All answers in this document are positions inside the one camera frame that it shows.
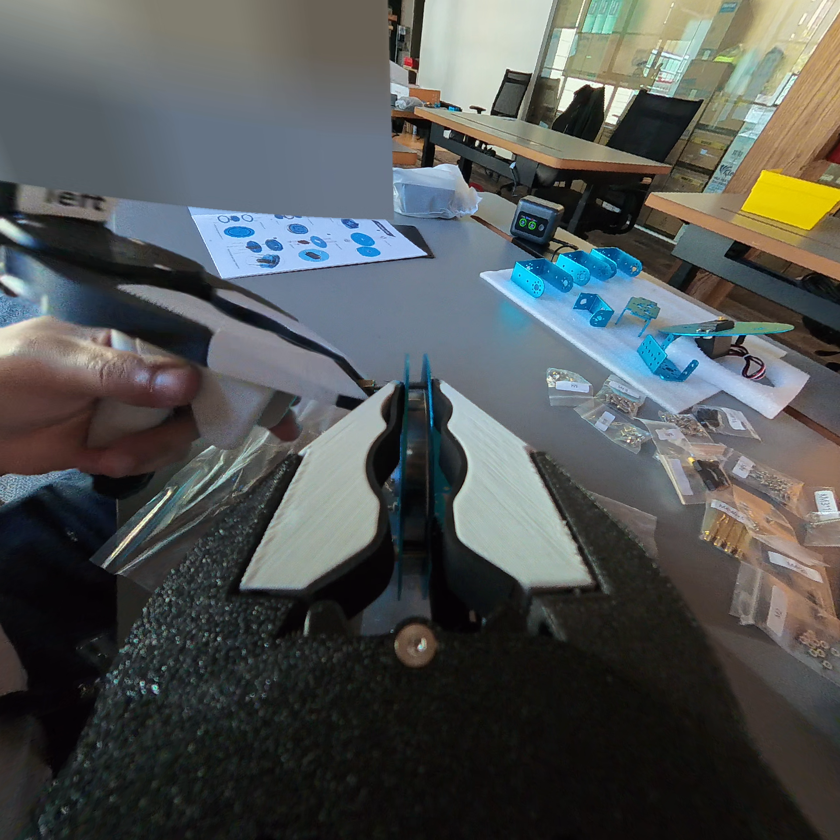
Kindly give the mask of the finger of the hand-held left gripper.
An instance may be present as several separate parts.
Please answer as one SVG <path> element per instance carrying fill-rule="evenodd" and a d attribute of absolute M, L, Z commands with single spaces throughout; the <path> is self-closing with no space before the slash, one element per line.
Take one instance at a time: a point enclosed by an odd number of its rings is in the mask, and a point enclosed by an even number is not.
<path fill-rule="evenodd" d="M 207 324 L 249 324 L 251 326 L 291 336 L 293 325 L 306 328 L 292 316 L 264 301 L 246 296 L 236 289 L 217 289 L 212 301 L 205 301 L 182 291 L 148 285 L 120 285 L 137 298 L 175 312 L 192 321 Z"/>
<path fill-rule="evenodd" d="M 223 395 L 222 379 L 265 386 L 270 392 L 319 398 L 364 400 L 344 355 L 315 332 L 293 325 L 290 337 L 249 324 L 205 326 L 205 412 L 224 413 L 235 398 Z"/>

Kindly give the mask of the blue metal turntable disc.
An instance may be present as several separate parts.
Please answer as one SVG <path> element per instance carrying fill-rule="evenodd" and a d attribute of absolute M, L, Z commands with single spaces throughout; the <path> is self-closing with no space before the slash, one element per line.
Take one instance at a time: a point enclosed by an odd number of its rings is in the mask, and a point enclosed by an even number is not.
<path fill-rule="evenodd" d="M 411 381 L 405 360 L 401 455 L 398 481 L 396 597 L 408 596 L 410 578 L 417 578 L 422 596 L 428 595 L 433 554 L 434 408 L 432 372 L 427 354 L 421 376 Z"/>

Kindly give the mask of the grey desk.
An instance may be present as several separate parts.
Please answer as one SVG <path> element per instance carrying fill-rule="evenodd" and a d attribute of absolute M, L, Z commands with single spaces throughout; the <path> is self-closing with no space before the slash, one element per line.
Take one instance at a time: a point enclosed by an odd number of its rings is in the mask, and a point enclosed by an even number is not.
<path fill-rule="evenodd" d="M 838 690 L 728 614 L 739 566 L 660 465 L 548 403 L 601 366 L 480 279 L 519 251 L 413 220 L 432 259 L 237 280 L 367 379 L 433 376 L 526 442 L 595 585 L 462 631 L 305 634 L 239 591 L 294 465 L 234 504 L 151 597 L 48 835 L 81 838 L 838 838 Z"/>

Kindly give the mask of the long wood-edged desk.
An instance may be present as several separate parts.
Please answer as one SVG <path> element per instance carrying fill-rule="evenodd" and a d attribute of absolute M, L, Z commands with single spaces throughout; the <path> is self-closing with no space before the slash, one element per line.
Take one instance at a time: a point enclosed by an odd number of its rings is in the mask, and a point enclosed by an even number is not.
<path fill-rule="evenodd" d="M 466 180 L 473 163 L 501 175 L 516 172 L 519 182 L 525 186 L 534 184 L 538 165 L 561 172 L 594 172 L 595 179 L 599 179 L 601 173 L 617 173 L 620 180 L 626 173 L 648 176 L 666 174 L 671 169 L 667 163 L 651 161 L 519 119 L 451 112 L 441 108 L 416 108 L 414 116 L 432 124 L 430 144 L 444 148 L 464 161 L 461 168 Z M 515 154 L 516 170 L 510 168 L 507 160 L 480 151 L 471 141 L 482 141 Z"/>

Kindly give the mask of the person's left hand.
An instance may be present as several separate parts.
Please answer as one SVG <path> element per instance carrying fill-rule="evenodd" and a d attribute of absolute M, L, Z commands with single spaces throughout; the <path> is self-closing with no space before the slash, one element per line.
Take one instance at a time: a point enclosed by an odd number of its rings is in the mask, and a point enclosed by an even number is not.
<path fill-rule="evenodd" d="M 201 383 L 183 360 L 115 350 L 108 329 L 34 318 L 1 329 L 1 471 L 77 469 L 114 478 L 155 472 L 185 457 L 198 431 L 188 404 Z M 88 447 L 100 400 L 174 408 L 166 423 Z"/>

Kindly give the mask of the large clear plastic bag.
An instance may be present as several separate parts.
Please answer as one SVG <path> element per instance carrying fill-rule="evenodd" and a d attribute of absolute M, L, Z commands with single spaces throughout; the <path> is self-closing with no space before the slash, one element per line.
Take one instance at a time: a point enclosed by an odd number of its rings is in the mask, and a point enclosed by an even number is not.
<path fill-rule="evenodd" d="M 445 505 L 450 486 L 439 464 L 440 436 L 436 428 L 436 382 L 432 380 L 434 408 L 434 493 L 432 566 L 428 595 L 437 585 L 451 592 L 442 569 Z M 288 483 L 300 462 L 301 451 L 350 412 L 340 409 L 306 407 L 309 421 L 304 433 L 293 444 L 270 444 L 268 433 L 251 433 L 236 449 L 223 452 L 216 447 L 204 450 L 178 472 L 142 509 L 126 521 L 115 536 L 93 557 L 93 563 L 106 572 L 120 575 L 153 593 L 168 574 L 183 567 L 197 574 L 199 564 L 220 563 L 218 583 L 234 596 L 247 595 L 239 584 L 273 518 Z M 608 596 L 635 592 L 657 578 L 658 567 L 636 536 L 598 504 L 544 453 L 532 450 L 532 458 L 567 526 L 584 556 L 595 585 L 554 594 L 602 592 Z M 396 581 L 398 529 L 398 481 L 400 454 L 396 467 L 382 486 L 394 549 L 394 569 L 386 586 Z"/>

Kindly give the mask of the white foam tray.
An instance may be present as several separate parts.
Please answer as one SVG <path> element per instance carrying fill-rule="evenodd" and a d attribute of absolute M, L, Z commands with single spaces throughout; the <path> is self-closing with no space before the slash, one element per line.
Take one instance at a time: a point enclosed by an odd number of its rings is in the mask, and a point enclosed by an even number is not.
<path fill-rule="evenodd" d="M 693 340 L 681 338 L 666 350 L 667 356 L 681 370 L 689 362 L 698 361 L 697 368 L 681 383 L 663 381 L 654 376 L 637 354 L 643 341 L 638 335 L 642 323 L 625 316 L 620 324 L 613 319 L 604 328 L 594 328 L 582 311 L 573 311 L 581 292 L 593 292 L 619 314 L 630 297 L 655 301 L 660 307 L 659 317 L 647 333 L 658 337 L 658 330 L 677 324 L 713 320 L 717 314 L 689 301 L 676 291 L 647 275 L 627 280 L 621 277 L 606 282 L 594 280 L 584 287 L 561 292 L 547 287 L 540 297 L 532 297 L 511 281 L 511 268 L 485 271 L 480 274 L 522 309 L 551 330 L 564 337 L 609 371 L 621 376 L 631 386 L 651 397 L 670 412 L 682 412 L 693 405 L 725 392 L 768 418 L 775 417 L 789 405 L 808 382 L 810 376 L 784 360 L 786 351 L 763 338 L 749 338 L 746 346 L 767 365 L 770 385 L 748 381 L 741 377 L 735 360 L 711 360 Z"/>

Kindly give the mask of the teal metal part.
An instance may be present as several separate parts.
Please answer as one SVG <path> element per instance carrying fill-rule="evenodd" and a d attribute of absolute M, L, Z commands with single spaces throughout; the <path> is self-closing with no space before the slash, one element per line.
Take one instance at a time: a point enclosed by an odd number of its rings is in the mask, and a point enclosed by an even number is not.
<path fill-rule="evenodd" d="M 665 326 L 659 332 L 672 337 L 711 339 L 746 335 L 766 335 L 792 331 L 794 325 L 780 322 L 735 322 L 726 318 Z"/>

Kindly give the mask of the black device with green display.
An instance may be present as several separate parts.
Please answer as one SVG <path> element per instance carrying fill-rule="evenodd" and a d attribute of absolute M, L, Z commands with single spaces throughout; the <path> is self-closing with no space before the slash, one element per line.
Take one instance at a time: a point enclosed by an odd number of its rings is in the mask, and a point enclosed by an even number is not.
<path fill-rule="evenodd" d="M 553 240 L 563 215 L 563 205 L 524 196 L 517 204 L 510 234 L 521 242 L 544 247 Z"/>

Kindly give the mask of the black background office chair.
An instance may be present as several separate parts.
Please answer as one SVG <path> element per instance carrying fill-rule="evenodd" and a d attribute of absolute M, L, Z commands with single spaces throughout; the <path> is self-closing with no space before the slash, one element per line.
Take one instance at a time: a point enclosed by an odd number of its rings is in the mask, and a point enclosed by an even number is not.
<path fill-rule="evenodd" d="M 497 95 L 490 108 L 490 115 L 516 119 L 531 83 L 532 73 L 506 69 Z"/>

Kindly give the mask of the black mesh office chair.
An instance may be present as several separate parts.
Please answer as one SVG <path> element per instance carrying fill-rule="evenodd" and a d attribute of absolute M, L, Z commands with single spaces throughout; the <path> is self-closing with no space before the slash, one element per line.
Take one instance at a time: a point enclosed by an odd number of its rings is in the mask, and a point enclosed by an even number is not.
<path fill-rule="evenodd" d="M 664 163 L 702 104 L 703 100 L 668 98 L 641 90 L 606 146 Z"/>

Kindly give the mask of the yellow box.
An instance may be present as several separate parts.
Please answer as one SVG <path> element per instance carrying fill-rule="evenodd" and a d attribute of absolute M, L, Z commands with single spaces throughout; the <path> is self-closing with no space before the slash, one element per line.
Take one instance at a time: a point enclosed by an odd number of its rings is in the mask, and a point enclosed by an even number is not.
<path fill-rule="evenodd" d="M 839 189 L 781 174 L 761 171 L 741 211 L 774 222 L 811 230 L 839 205 Z"/>

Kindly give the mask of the blue metal U bracket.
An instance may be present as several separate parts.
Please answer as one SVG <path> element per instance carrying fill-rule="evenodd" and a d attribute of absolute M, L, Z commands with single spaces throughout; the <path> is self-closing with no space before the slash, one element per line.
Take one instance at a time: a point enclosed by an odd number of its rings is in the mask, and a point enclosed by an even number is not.
<path fill-rule="evenodd" d="M 663 346 L 652 335 L 644 338 L 637 348 L 637 353 L 650 372 L 665 382 L 684 382 L 699 364 L 698 360 L 692 360 L 681 370 L 669 359 Z"/>
<path fill-rule="evenodd" d="M 555 265 L 571 278 L 577 286 L 584 286 L 591 279 L 609 280 L 617 273 L 616 262 L 600 253 L 576 249 L 556 256 Z"/>
<path fill-rule="evenodd" d="M 568 292 L 573 286 L 568 272 L 547 259 L 518 261 L 512 270 L 511 281 L 534 298 L 539 298 L 546 287 Z"/>
<path fill-rule="evenodd" d="M 616 247 L 593 248 L 593 255 L 599 255 L 616 264 L 616 273 L 625 277 L 637 277 L 644 270 L 640 259 Z"/>

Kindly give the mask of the blue metal L bracket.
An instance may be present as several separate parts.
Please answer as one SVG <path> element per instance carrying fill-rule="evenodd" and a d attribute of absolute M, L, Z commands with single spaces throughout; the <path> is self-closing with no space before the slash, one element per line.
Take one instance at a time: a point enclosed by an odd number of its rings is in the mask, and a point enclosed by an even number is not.
<path fill-rule="evenodd" d="M 600 295 L 592 292 L 582 292 L 573 310 L 588 312 L 589 323 L 595 328 L 606 327 L 615 314 L 614 309 Z"/>

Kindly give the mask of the small blue-grey metal bracket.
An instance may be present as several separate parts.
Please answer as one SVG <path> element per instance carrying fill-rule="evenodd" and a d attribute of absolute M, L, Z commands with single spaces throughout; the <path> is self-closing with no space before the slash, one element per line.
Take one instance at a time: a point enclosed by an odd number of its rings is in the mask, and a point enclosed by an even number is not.
<path fill-rule="evenodd" d="M 637 336 L 640 338 L 644 336 L 646 330 L 651 322 L 656 320 L 660 314 L 660 306 L 656 301 L 647 299 L 645 297 L 630 297 L 624 310 L 616 319 L 616 326 L 618 326 L 625 315 L 630 315 L 643 323 Z"/>

